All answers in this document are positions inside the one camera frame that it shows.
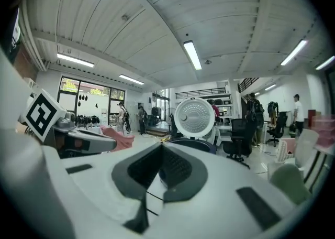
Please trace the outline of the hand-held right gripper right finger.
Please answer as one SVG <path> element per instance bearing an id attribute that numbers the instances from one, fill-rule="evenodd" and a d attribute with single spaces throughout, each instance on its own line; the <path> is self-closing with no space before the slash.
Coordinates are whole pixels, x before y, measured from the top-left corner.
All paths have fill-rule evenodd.
<path id="1" fill-rule="evenodd" d="M 198 194 L 184 202 L 163 202 L 167 191 L 159 176 L 147 191 L 149 228 L 145 239 L 255 239 L 295 209 L 289 198 L 243 165 L 177 145 L 207 169 Z"/>

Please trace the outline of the ceiling light bar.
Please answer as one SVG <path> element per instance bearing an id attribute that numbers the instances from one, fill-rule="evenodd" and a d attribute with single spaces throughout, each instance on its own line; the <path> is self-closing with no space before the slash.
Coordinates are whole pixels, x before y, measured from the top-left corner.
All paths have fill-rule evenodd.
<path id="1" fill-rule="evenodd" d="M 318 65 L 315 69 L 316 70 L 321 70 L 321 69 L 327 67 L 328 65 L 330 65 L 334 60 L 335 60 L 335 55 L 331 56 L 329 59 L 327 59 L 326 61 L 324 61 L 320 65 Z"/>
<path id="2" fill-rule="evenodd" d="M 183 43 L 183 46 L 195 68 L 195 70 L 201 70 L 202 65 L 198 57 L 197 51 L 195 49 L 194 43 L 192 41 L 186 41 Z"/>
<path id="3" fill-rule="evenodd" d="M 281 62 L 281 66 L 287 65 L 291 60 L 293 60 L 302 49 L 307 45 L 307 40 L 301 40 L 296 47 L 285 57 L 285 59 Z"/>
<path id="4" fill-rule="evenodd" d="M 122 78 L 122 79 L 128 80 L 128 81 L 131 81 L 131 82 L 133 82 L 133 83 L 135 83 L 135 84 L 138 84 L 138 85 L 144 85 L 143 82 L 141 82 L 141 81 L 139 81 L 139 80 L 136 80 L 136 79 L 133 79 L 133 78 L 128 77 L 128 76 L 123 75 L 123 74 L 121 74 L 119 77 Z"/>
<path id="5" fill-rule="evenodd" d="M 90 68 L 93 68 L 94 65 L 95 65 L 94 63 L 84 61 L 84 60 L 81 60 L 81 59 L 78 59 L 78 58 L 74 58 L 74 57 L 71 57 L 71 56 L 68 56 L 68 55 L 64 55 L 64 54 L 61 54 L 61 53 L 57 53 L 57 57 L 59 59 L 66 60 L 66 61 L 73 62 L 73 63 L 77 63 L 77 64 L 80 64 L 80 65 L 83 65 L 83 66 L 86 66 L 86 67 L 90 67 Z"/>

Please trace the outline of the white shelf unit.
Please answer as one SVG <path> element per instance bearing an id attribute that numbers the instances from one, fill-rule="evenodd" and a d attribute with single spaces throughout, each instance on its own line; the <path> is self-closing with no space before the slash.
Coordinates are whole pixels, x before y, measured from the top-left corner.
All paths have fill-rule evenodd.
<path id="1" fill-rule="evenodd" d="M 233 100 L 229 81 L 223 80 L 217 82 L 217 88 L 212 89 L 211 93 L 213 97 L 208 101 L 218 107 L 221 119 L 220 125 L 215 124 L 216 134 L 214 143 L 219 147 L 222 142 L 230 141 Z"/>

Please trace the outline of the pink storage box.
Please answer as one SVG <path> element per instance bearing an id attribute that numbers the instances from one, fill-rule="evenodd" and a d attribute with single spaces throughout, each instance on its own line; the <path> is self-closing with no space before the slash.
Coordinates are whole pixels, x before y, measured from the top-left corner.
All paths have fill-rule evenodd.
<path id="1" fill-rule="evenodd" d="M 335 144 L 335 115 L 316 115 L 311 129 L 318 133 L 317 145 L 329 148 Z"/>

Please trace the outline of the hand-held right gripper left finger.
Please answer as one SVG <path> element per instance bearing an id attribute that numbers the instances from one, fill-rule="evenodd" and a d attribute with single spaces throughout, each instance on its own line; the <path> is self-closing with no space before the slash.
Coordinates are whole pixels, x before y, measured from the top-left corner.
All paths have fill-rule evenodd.
<path id="1" fill-rule="evenodd" d="M 147 189 L 161 165 L 162 144 L 61 159 L 62 203 L 75 239 L 163 239 L 150 226 Z"/>

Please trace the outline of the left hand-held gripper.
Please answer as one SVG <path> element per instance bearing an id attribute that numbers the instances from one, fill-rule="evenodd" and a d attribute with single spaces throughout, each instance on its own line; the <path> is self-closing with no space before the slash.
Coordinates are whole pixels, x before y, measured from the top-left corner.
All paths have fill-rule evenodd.
<path id="1" fill-rule="evenodd" d="M 31 93 L 19 122 L 25 134 L 57 150 L 61 158 L 100 154 L 116 148 L 115 139 L 86 129 L 75 129 L 75 114 L 64 109 L 46 90 Z"/>

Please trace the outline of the white chair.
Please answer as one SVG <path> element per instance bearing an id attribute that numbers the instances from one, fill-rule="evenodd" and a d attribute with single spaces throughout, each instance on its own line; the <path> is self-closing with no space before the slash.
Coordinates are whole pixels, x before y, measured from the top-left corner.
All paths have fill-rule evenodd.
<path id="1" fill-rule="evenodd" d="M 311 129 L 303 129 L 295 149 L 295 165 L 304 179 L 307 175 L 307 163 L 312 156 L 312 151 L 317 143 L 319 134 Z"/>

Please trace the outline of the black standing fan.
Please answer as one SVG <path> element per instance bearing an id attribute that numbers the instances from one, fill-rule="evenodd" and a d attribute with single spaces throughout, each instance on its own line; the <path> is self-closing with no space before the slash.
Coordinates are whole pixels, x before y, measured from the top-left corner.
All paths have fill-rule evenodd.
<path id="1" fill-rule="evenodd" d="M 176 108 L 169 108 L 165 110 L 165 121 L 169 125 L 169 133 L 172 138 L 175 138 L 177 136 L 177 127 L 175 124 L 174 114 L 175 114 Z"/>

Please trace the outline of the black office chair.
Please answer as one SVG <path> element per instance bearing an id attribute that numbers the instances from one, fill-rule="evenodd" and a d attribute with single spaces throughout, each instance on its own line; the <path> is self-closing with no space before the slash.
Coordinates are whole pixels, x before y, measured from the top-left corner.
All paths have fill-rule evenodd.
<path id="1" fill-rule="evenodd" d="M 231 131 L 229 142 L 223 142 L 223 150 L 227 158 L 234 160 L 250 169 L 250 166 L 244 162 L 244 156 L 249 157 L 252 153 L 252 140 L 256 133 L 256 121 L 246 121 L 244 129 L 238 128 Z"/>
<path id="2" fill-rule="evenodd" d="M 284 134 L 284 127 L 286 126 L 286 121 L 286 112 L 280 112 L 276 120 L 275 126 L 269 127 L 269 129 L 267 130 L 267 133 L 271 135 L 271 138 L 266 141 L 266 144 L 269 142 L 273 142 L 274 147 L 276 147 L 276 144 L 279 143 L 279 139 L 282 138 Z"/>

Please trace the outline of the navy blue rice cooker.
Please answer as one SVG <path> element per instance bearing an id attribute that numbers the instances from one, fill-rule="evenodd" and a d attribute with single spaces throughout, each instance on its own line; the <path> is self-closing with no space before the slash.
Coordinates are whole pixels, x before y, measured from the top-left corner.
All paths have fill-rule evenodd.
<path id="1" fill-rule="evenodd" d="M 168 143 L 216 153 L 214 110 L 207 101 L 199 97 L 183 100 L 175 110 L 174 119 L 177 136 L 168 139 Z"/>

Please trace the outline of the rack of black bags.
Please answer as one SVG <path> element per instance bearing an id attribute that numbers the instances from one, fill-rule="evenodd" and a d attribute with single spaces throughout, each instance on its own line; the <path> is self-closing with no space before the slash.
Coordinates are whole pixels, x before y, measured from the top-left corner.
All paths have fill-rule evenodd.
<path id="1" fill-rule="evenodd" d="M 93 116 L 78 115 L 75 118 L 75 125 L 76 127 L 83 127 L 83 128 L 98 127 L 100 126 L 100 119 L 96 115 Z"/>

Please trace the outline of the chair with pink cloth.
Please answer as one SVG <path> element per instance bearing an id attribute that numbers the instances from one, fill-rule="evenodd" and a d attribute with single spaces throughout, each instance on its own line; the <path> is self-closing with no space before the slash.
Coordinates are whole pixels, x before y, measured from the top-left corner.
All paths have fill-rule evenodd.
<path id="1" fill-rule="evenodd" d="M 101 129 L 101 132 L 102 132 L 103 135 L 114 139 L 117 143 L 116 147 L 113 150 L 111 150 L 111 152 L 124 150 L 124 149 L 128 149 L 128 148 L 132 147 L 132 144 L 133 144 L 134 139 L 135 139 L 134 135 L 125 136 L 125 135 L 117 132 L 112 127 L 102 126 L 100 129 Z"/>

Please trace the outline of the white perforated basket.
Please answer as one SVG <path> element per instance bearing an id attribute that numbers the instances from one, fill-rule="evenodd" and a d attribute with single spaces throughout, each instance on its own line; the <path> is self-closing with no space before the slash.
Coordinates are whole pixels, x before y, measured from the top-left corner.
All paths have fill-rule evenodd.
<path id="1" fill-rule="evenodd" d="M 276 150 L 276 162 L 284 163 L 286 160 L 295 157 L 296 139 L 279 139 L 278 149 Z"/>

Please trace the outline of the wooden step platform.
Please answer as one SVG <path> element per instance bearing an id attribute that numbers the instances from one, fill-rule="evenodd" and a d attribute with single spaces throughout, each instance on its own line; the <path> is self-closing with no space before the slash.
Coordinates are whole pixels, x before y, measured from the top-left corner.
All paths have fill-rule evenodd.
<path id="1" fill-rule="evenodd" d="M 146 128 L 146 133 L 152 136 L 164 137 L 169 134 L 169 130 L 165 128 L 158 128 L 157 126 L 148 126 Z"/>

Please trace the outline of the grey-green shell chair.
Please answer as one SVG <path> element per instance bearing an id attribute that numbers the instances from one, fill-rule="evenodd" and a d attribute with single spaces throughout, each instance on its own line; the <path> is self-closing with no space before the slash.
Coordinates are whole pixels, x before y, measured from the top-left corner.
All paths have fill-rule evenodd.
<path id="1" fill-rule="evenodd" d="M 295 205 L 311 198 L 298 167 L 282 164 L 269 177 L 269 182 L 282 191 Z"/>

